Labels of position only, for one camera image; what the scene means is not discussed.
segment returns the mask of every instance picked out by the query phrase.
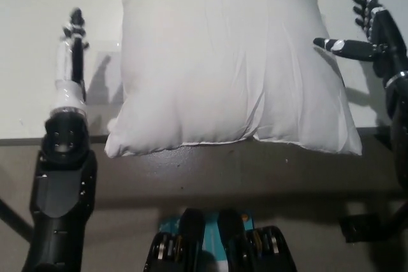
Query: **black mechanical component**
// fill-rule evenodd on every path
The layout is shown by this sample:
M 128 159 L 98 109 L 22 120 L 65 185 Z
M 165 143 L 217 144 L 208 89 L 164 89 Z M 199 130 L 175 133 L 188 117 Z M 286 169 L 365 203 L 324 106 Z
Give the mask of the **black mechanical component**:
M 33 228 L 1 199 L 0 220 L 11 227 L 17 234 L 23 237 L 23 239 L 28 242 L 31 241 Z
M 347 243 L 384 241 L 402 231 L 407 219 L 408 203 L 405 203 L 385 223 L 378 214 L 369 213 L 342 218 L 340 227 Z
M 244 230 L 234 210 L 220 211 L 218 228 L 229 272 L 296 272 L 289 247 L 275 226 Z
M 69 29 L 64 30 L 67 38 L 74 39 L 70 80 L 82 86 L 83 24 L 81 11 L 75 10 Z M 34 230 L 22 271 L 80 272 L 85 226 L 95 202 L 96 157 L 82 111 L 54 110 L 45 129 L 31 192 Z
M 72 44 L 72 76 L 71 79 L 82 88 L 84 101 L 86 101 L 86 91 L 84 83 L 84 50 L 89 48 L 88 42 L 83 42 L 86 35 L 84 29 L 85 20 L 80 9 L 74 9 L 71 14 L 70 23 L 64 27 L 64 34 L 67 38 L 73 39 Z
M 398 182 L 408 190 L 408 58 L 407 47 L 389 11 L 378 0 L 353 0 L 356 23 L 368 43 L 316 38 L 314 43 L 348 59 L 373 62 L 375 74 L 382 78 L 386 107 L 391 123 L 391 148 Z M 386 240 L 400 232 L 408 219 L 405 203 L 385 223 L 377 214 L 350 216 L 340 220 L 347 242 Z
M 188 208 L 180 218 L 178 234 L 156 234 L 143 272 L 195 272 L 204 229 L 202 212 Z

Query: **robotic arm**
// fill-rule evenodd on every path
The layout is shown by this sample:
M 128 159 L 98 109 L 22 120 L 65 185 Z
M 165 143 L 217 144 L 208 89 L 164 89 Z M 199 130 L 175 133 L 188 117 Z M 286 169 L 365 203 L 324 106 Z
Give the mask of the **robotic arm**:
M 353 0 L 356 24 L 368 42 L 316 38 L 314 44 L 347 59 L 373 62 L 382 78 L 386 107 L 392 119 L 391 144 L 397 177 L 408 190 L 408 58 L 407 47 L 389 11 L 378 0 Z
M 84 24 L 76 9 L 58 49 L 57 101 L 36 161 L 30 204 L 34 233 L 23 272 L 81 270 L 97 170 L 85 108 Z

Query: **pillow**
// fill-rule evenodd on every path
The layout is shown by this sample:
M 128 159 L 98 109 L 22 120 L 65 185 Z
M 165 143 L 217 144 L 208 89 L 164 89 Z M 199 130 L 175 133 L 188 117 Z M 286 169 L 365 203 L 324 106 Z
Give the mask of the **pillow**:
M 246 138 L 361 154 L 317 0 L 122 0 L 110 157 Z

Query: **table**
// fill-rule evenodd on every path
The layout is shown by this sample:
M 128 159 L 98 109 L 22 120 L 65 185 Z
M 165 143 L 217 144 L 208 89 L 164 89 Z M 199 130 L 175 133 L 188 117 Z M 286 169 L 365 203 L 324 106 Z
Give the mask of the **table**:
M 408 6 L 401 0 L 381 2 L 408 37 Z M 332 38 L 365 39 L 354 25 L 351 0 L 319 0 L 319 5 Z M 1 0 L 0 143 L 30 143 L 44 135 L 43 123 L 54 102 L 57 43 L 74 7 L 84 13 L 91 44 L 85 59 L 90 131 L 93 136 L 107 135 L 106 125 L 118 114 L 123 100 L 119 72 L 121 0 Z M 356 126 L 387 125 L 381 81 L 371 66 L 346 59 L 338 59 L 338 64 Z

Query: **gray floor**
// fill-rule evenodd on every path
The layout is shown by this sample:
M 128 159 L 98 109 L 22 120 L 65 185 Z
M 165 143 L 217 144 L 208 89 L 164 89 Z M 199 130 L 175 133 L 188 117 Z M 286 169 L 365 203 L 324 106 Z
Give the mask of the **gray floor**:
M 0 147 L 0 197 L 27 220 L 37 149 Z M 392 156 L 372 138 L 363 157 L 252 142 L 115 160 L 102 145 L 94 149 L 98 192 L 85 272 L 142 271 L 159 220 L 187 206 L 250 209 L 256 226 L 280 227 L 299 271 L 408 271 L 406 234 L 348 245 L 337 223 L 350 213 L 387 216 L 402 203 Z M 0 271 L 20 271 L 28 244 L 2 223 L 0 241 Z

